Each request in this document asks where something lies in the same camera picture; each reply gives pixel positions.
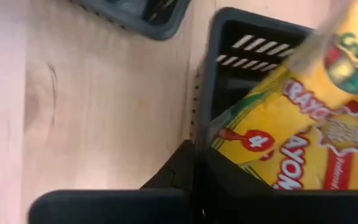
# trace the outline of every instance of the black plastic container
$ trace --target black plastic container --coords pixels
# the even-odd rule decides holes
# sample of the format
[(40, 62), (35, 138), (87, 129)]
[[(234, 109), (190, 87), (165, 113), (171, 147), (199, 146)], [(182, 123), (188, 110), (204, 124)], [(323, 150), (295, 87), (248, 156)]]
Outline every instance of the black plastic container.
[(154, 40), (177, 32), (190, 0), (70, 0)]
[(196, 86), (192, 124), (198, 149), (207, 149), (209, 122), (243, 98), (302, 43), (311, 29), (224, 8), (216, 13)]

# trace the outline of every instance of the wooden table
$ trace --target wooden table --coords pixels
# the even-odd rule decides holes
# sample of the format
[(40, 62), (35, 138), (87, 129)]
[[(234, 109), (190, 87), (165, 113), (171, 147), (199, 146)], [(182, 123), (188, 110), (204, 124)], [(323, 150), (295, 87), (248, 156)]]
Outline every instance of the wooden table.
[(66, 1), (0, 0), (0, 223), (56, 189), (135, 189), (188, 137), (214, 12), (315, 28), (326, 0), (194, 0), (155, 42)]

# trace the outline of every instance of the crayola logo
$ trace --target crayola logo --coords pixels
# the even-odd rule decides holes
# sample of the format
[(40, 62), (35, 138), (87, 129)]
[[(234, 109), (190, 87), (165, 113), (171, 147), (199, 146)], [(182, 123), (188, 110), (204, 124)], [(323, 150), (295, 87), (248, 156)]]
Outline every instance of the crayola logo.
[(349, 51), (353, 57), (357, 59), (354, 63), (358, 66), (358, 43), (356, 35), (351, 32), (346, 32), (338, 38), (338, 41), (340, 47)]

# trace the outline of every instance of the starburst graphic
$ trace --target starburst graphic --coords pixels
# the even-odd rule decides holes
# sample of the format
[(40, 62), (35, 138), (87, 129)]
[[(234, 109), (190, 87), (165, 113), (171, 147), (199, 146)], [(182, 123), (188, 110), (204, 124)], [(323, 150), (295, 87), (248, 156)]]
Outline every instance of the starburst graphic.
[(321, 136), (320, 146), (330, 148), (337, 156), (358, 153), (358, 102), (350, 101), (316, 128)]

